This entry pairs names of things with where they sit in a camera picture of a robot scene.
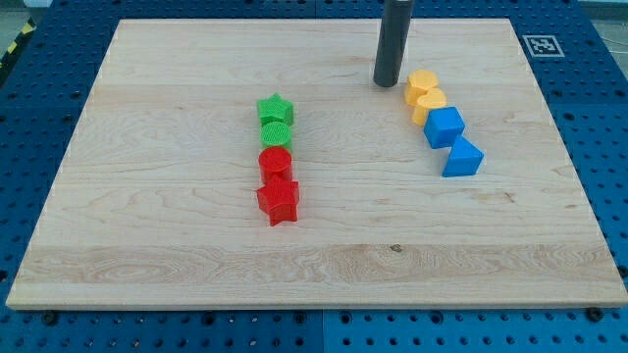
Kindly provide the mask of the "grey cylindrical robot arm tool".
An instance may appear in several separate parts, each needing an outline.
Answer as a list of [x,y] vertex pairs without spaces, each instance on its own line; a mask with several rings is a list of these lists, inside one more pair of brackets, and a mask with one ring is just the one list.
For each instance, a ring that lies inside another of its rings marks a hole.
[[373,81],[385,88],[397,84],[414,0],[385,0]]

